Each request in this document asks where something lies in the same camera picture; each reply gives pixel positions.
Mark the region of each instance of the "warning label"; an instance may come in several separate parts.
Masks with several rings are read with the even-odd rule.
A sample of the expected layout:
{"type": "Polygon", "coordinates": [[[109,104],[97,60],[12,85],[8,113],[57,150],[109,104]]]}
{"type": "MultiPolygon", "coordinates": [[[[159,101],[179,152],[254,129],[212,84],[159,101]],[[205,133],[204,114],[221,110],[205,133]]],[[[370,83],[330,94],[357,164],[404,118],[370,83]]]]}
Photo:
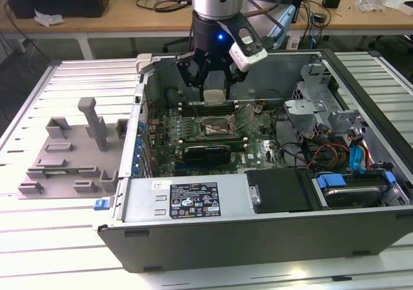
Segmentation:
{"type": "Polygon", "coordinates": [[[221,216],[216,182],[170,186],[172,219],[221,216]]]}

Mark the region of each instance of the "motherboard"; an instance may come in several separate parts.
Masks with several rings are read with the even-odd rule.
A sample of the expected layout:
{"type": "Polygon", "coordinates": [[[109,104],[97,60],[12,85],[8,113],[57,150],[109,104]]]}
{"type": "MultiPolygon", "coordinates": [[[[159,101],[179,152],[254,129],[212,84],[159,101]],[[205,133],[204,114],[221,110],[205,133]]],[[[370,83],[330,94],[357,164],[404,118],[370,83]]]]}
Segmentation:
{"type": "Polygon", "coordinates": [[[287,167],[272,133],[275,110],[256,102],[150,110],[145,142],[153,175],[236,174],[287,167]]]}

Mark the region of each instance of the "gray floor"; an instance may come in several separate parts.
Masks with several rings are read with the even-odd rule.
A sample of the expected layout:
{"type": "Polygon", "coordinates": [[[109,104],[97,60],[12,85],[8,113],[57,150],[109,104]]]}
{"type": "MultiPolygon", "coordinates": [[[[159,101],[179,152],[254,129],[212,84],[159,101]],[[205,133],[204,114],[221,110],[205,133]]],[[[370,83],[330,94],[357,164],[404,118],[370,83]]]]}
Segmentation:
{"type": "MultiPolygon", "coordinates": [[[[370,50],[367,44],[372,39],[373,37],[368,38],[365,47],[361,49],[370,50]]],[[[163,44],[171,40],[174,38],[141,38],[136,39],[136,43],[139,52],[157,53],[162,52],[163,44]]],[[[322,41],[319,48],[331,48],[335,52],[355,51],[359,40],[360,37],[356,36],[330,37],[328,41],[322,41]]],[[[83,58],[76,40],[41,40],[37,45],[51,60],[83,58]]],[[[92,47],[98,59],[126,58],[132,57],[133,54],[129,39],[93,39],[92,47]]],[[[404,76],[410,78],[413,76],[413,54],[407,52],[408,47],[411,46],[393,36],[382,37],[376,43],[376,50],[404,76]]],[[[187,48],[187,43],[175,45],[170,47],[170,52],[182,52],[187,48]]],[[[309,41],[304,41],[301,48],[309,48],[309,41]]],[[[39,52],[33,49],[33,46],[28,43],[26,54],[21,56],[13,54],[0,65],[0,134],[6,130],[8,120],[11,120],[17,113],[48,65],[39,52]]]]}

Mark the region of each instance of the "white plastic bag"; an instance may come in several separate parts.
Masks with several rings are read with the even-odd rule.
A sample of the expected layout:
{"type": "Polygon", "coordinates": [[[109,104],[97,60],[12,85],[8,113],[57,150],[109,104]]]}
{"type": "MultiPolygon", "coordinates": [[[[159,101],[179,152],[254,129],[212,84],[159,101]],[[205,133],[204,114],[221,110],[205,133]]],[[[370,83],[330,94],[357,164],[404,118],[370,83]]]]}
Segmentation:
{"type": "Polygon", "coordinates": [[[356,7],[360,9],[361,12],[375,10],[384,11],[385,7],[383,6],[383,4],[385,1],[386,0],[357,0],[356,7]]]}
{"type": "Polygon", "coordinates": [[[34,10],[34,12],[36,13],[36,16],[34,17],[34,21],[44,26],[47,26],[47,27],[49,27],[50,25],[61,24],[65,22],[62,16],[59,14],[50,16],[48,14],[42,14],[36,10],[34,10]]]}

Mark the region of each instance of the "aluminum slotted surface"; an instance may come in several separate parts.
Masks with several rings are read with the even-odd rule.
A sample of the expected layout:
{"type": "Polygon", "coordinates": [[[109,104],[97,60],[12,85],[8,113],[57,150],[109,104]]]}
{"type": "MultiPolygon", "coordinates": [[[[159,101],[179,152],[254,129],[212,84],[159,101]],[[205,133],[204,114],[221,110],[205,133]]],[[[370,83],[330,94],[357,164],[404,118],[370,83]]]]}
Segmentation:
{"type": "MultiPolygon", "coordinates": [[[[413,147],[413,90],[401,74],[381,57],[367,52],[337,53],[380,110],[413,147]]],[[[338,90],[349,109],[356,109],[343,89],[338,90]]]]}
{"type": "MultiPolygon", "coordinates": [[[[368,56],[363,58],[373,63],[370,67],[375,66],[368,56]]],[[[413,285],[413,235],[402,238],[379,256],[130,274],[123,270],[92,228],[92,223],[98,223],[98,219],[108,218],[104,215],[106,212],[93,211],[94,200],[18,200],[15,196],[7,196],[15,193],[27,166],[37,156],[47,137],[44,127],[51,116],[63,114],[69,124],[86,123],[77,111],[79,97],[95,97],[96,111],[108,123],[127,118],[136,84],[133,70],[134,59],[71,61],[64,62],[58,70],[49,69],[49,75],[39,82],[32,94],[33,100],[26,103],[15,126],[2,137],[1,289],[49,290],[58,286],[72,290],[96,287],[97,284],[104,284],[108,289],[126,289],[133,285],[139,290],[223,286],[227,286],[225,289],[288,286],[299,289],[389,289],[413,285]],[[90,71],[80,74],[79,69],[90,71]],[[333,282],[332,276],[337,275],[351,277],[351,280],[333,282]]],[[[407,126],[402,121],[398,127],[407,126]]]]}

